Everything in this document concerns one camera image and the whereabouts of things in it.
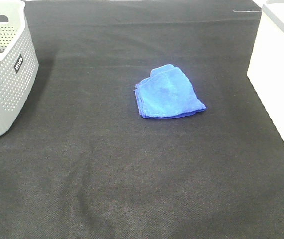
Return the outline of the blue microfiber towel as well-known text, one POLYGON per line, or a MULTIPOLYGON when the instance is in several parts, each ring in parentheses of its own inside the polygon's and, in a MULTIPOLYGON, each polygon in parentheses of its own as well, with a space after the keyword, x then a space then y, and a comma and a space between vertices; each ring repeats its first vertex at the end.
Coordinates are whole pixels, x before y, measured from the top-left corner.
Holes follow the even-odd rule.
POLYGON ((152 69, 148 78, 135 84, 134 93, 143 118, 180 118, 206 110, 188 77, 172 64, 152 69))

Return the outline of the white plastic box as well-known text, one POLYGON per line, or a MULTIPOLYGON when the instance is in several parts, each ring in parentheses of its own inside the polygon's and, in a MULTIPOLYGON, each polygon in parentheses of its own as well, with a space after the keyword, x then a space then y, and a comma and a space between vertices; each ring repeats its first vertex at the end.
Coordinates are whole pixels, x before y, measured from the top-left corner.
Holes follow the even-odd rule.
POLYGON ((247 76, 284 142, 284 0, 262 6, 247 76))

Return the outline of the grey perforated plastic basket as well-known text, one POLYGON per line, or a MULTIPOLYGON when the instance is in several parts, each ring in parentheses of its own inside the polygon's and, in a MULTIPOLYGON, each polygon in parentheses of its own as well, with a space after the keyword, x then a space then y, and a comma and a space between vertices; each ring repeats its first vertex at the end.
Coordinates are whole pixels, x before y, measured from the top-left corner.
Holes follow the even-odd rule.
POLYGON ((21 0, 0 0, 0 136, 20 113, 39 67, 24 9, 21 0))

